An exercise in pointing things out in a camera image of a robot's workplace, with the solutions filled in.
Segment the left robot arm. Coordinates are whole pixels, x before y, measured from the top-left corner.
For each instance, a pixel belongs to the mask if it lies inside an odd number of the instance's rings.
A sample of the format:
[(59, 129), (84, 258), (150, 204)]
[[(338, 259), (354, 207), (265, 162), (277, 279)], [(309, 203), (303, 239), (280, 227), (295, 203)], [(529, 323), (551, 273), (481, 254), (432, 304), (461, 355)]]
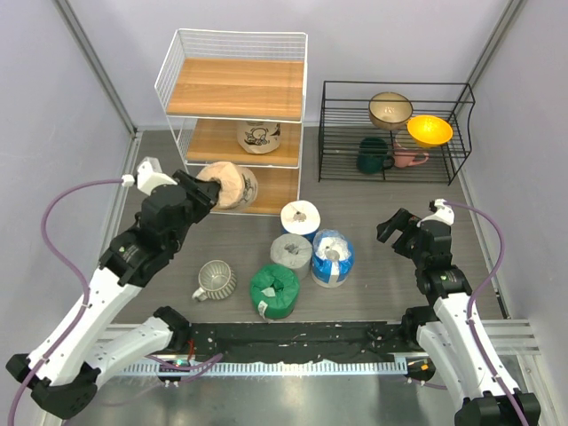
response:
[(48, 249), (79, 278), (82, 296), (34, 351), (14, 354), (6, 369), (20, 383), (7, 422), (15, 423), (24, 390), (44, 411), (68, 420), (79, 414), (99, 388), (131, 362), (157, 351), (182, 352), (191, 325), (169, 306), (158, 308), (142, 325), (106, 346), (95, 343), (114, 317), (182, 248), (191, 225), (217, 205), (221, 185), (182, 170), (125, 175), (123, 186), (145, 194), (134, 224), (116, 235), (99, 259), (90, 280), (51, 243)]

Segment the white roll blue wrapper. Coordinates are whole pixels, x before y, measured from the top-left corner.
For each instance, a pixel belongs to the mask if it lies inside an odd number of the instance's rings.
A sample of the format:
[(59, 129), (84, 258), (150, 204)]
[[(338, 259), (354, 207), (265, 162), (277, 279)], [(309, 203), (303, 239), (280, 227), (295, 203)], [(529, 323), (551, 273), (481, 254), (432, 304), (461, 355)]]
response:
[(320, 213), (309, 201), (292, 201), (281, 209), (280, 223), (285, 233), (314, 235), (320, 228)]

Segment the brown paper roll with cartoon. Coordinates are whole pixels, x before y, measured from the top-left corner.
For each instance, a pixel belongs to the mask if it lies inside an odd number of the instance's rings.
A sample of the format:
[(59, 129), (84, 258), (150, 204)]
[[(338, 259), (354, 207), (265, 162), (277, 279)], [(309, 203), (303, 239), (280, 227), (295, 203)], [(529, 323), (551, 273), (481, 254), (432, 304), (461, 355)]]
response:
[(247, 153), (268, 154), (280, 147), (280, 123), (237, 121), (236, 136)]

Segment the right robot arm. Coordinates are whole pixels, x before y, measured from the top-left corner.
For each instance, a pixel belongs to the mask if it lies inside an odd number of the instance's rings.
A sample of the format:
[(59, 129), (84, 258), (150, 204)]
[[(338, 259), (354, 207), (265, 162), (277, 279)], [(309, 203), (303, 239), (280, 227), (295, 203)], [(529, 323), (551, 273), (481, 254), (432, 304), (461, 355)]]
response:
[(377, 240), (394, 232), (395, 253), (415, 266), (424, 306), (385, 322), (209, 323), (193, 327), (198, 359), (222, 354), (225, 362), (266, 364), (372, 362), (389, 353), (422, 351), (440, 374), (455, 406), (457, 425), (536, 425), (540, 403), (521, 390), (503, 366), (476, 307), (478, 292), (453, 263), (454, 203), (432, 201), (420, 218), (399, 209), (376, 227)]

